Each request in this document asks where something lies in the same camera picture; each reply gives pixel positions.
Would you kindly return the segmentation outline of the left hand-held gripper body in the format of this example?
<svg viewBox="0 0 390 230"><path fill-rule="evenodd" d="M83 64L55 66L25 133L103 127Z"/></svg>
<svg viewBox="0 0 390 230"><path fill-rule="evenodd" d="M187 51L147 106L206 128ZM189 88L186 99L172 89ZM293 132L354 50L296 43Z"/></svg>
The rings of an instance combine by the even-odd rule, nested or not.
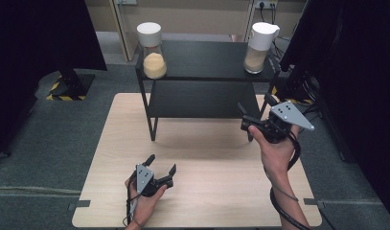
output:
<svg viewBox="0 0 390 230"><path fill-rule="evenodd" d="M154 172L143 164L136 166L136 191L141 196L153 196L164 185L173 186L173 177L166 175L155 179Z"/></svg>

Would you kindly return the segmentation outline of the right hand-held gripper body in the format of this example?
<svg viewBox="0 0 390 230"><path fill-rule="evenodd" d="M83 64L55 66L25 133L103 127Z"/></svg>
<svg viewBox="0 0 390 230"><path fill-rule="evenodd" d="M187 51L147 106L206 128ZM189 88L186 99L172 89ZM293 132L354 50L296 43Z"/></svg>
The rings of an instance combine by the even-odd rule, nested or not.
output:
<svg viewBox="0 0 390 230"><path fill-rule="evenodd" d="M291 101L271 106L268 117L264 120L253 118L248 114L241 117L241 130L248 131L250 126L256 127L272 144L285 140L292 126L314 130L314 125Z"/></svg>

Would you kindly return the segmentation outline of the black metal shelf rack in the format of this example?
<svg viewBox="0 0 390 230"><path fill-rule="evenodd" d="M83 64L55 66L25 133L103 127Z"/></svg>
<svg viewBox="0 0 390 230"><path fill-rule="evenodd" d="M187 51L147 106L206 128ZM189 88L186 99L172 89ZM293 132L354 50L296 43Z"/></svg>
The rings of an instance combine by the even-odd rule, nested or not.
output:
<svg viewBox="0 0 390 230"><path fill-rule="evenodd" d="M167 74L151 82L149 95L140 54L135 70L150 138L156 138L160 118L239 119L239 105L262 118L266 104L257 102L254 84L272 82L279 74L278 61L268 52L263 71L250 74L243 68L246 50L240 42L167 40L162 44Z"/></svg>

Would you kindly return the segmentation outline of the glass jar with brown powder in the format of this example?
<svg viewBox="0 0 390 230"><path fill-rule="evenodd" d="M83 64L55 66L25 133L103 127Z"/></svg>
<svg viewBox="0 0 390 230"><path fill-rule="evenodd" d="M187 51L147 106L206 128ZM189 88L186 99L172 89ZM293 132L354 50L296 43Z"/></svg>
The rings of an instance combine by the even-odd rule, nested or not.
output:
<svg viewBox="0 0 390 230"><path fill-rule="evenodd" d="M243 62L248 73L258 74L263 71L264 60L279 32L280 28L270 23L257 22L252 25Z"/></svg>

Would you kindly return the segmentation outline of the person's left hand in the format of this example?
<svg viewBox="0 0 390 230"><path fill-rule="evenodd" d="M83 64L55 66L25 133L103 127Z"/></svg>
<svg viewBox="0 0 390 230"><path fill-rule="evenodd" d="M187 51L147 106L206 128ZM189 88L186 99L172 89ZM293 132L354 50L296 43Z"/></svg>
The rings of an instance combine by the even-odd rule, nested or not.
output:
<svg viewBox="0 0 390 230"><path fill-rule="evenodd" d="M135 210L133 213L133 219L138 221L148 222L151 218L154 209L158 203L158 200L162 197L162 195L166 192L167 186L162 186L155 195L150 197L139 196L137 197L137 192L133 187L132 182L128 179L125 181L127 192L129 196L136 203Z"/></svg>

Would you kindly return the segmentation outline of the person's right hand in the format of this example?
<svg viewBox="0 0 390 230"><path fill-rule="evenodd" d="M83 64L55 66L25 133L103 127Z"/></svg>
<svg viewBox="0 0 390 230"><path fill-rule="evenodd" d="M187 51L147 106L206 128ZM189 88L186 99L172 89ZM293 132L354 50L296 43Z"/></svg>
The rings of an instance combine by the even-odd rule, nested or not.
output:
<svg viewBox="0 0 390 230"><path fill-rule="evenodd" d="M275 181L285 180L289 161L295 152L292 141L286 138L278 144L272 144L255 126L250 126L248 130L260 146L262 163L269 178Z"/></svg>

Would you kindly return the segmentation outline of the black tape strip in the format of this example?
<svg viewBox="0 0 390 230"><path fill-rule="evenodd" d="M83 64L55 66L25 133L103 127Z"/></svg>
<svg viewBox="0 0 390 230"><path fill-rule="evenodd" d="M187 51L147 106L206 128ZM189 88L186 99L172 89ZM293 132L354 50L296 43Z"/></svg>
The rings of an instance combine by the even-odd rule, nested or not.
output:
<svg viewBox="0 0 390 230"><path fill-rule="evenodd" d="M304 203L305 203L305 205L315 205L318 208L325 207L325 204L321 200L318 200L315 198L304 198Z"/></svg>
<svg viewBox="0 0 390 230"><path fill-rule="evenodd" d="M91 200L78 200L76 203L69 203L67 210L73 211L78 207L89 207Z"/></svg>

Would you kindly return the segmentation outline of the glass jar with yellow powder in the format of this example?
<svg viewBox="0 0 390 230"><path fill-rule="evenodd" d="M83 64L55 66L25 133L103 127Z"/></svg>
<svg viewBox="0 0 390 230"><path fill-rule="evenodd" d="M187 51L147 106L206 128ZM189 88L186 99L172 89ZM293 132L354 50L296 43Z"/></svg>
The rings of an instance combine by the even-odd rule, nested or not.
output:
<svg viewBox="0 0 390 230"><path fill-rule="evenodd" d="M153 80L163 78L167 73L167 63L161 49L161 29L155 22L144 22L137 26L139 44L144 52L144 73Z"/></svg>

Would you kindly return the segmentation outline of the black stand base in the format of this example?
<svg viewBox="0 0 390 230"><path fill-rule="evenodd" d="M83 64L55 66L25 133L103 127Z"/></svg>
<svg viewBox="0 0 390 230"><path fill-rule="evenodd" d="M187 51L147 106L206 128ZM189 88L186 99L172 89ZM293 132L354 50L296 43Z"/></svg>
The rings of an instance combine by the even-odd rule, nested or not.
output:
<svg viewBox="0 0 390 230"><path fill-rule="evenodd" d="M63 69L59 72L60 76L51 88L47 99L57 101L83 101L87 96L93 79L95 79L95 75L78 74L72 68Z"/></svg>

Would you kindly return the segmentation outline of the white wall socket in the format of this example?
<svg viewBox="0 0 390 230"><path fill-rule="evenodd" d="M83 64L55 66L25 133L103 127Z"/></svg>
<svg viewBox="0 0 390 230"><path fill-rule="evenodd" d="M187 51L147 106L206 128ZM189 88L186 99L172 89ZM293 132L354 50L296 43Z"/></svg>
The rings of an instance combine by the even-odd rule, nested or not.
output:
<svg viewBox="0 0 390 230"><path fill-rule="evenodd" d="M277 7L278 0L256 0L254 6L256 9L273 10Z"/></svg>

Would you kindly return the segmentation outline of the white door frame post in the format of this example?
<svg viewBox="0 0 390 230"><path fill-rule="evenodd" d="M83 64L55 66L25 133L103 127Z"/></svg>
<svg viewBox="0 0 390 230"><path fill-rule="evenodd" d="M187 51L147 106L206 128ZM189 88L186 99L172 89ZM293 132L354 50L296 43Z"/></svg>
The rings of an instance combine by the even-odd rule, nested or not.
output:
<svg viewBox="0 0 390 230"><path fill-rule="evenodd" d="M110 9L113 14L115 27L121 42L123 54L126 61L133 61L137 41L134 36L128 31L126 20L123 15L123 0L109 0Z"/></svg>

